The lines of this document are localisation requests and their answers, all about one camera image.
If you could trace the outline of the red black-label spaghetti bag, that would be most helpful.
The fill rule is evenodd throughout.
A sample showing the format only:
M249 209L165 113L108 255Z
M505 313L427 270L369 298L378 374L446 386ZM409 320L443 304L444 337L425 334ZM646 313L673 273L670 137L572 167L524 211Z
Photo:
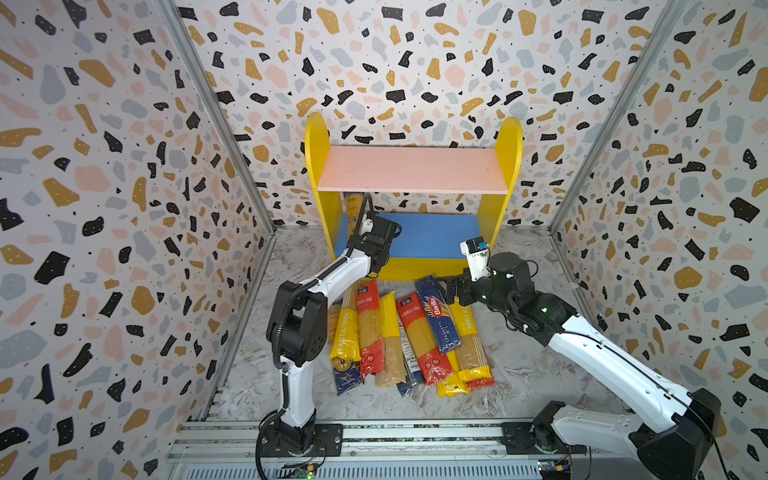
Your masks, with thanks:
M364 377L385 370L378 282L370 280L357 289L360 372Z

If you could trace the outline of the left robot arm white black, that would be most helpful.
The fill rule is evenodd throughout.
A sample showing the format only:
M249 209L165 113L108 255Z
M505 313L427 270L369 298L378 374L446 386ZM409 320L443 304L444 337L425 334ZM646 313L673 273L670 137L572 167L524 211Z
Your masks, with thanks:
M281 375L281 406L266 428L296 454L315 441L313 361L327 340L328 309L357 281L381 272L401 231L400 224L376 213L359 218L340 257L315 276L286 281L277 290L266 337Z

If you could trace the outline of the blue Barilla spaghetti pack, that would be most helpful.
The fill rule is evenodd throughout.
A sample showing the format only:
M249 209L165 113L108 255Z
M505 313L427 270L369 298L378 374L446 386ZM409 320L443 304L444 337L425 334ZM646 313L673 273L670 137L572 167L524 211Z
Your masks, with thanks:
M454 351L461 345L461 338L437 281L430 275L416 280L415 288L438 350L443 354Z

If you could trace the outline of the dark blue Anko pasta bag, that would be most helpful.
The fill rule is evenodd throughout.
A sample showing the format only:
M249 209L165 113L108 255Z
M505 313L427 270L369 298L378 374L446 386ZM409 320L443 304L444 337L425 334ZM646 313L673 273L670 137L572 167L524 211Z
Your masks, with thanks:
M358 225L365 221L363 207L365 205L365 195L363 193L345 193L344 194L346 214L347 214L347 235L353 236L359 231Z

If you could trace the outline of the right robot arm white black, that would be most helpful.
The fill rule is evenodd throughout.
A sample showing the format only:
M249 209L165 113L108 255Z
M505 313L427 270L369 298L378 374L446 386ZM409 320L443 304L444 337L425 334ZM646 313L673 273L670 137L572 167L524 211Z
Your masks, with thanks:
M537 290L518 255L471 253L468 260L462 274L438 281L448 302L501 314L511 330L575 362L630 409L609 414L551 401L532 422L540 451L582 445L637 461L658 479L696 477L717 447L714 394L690 391L620 349L568 302Z

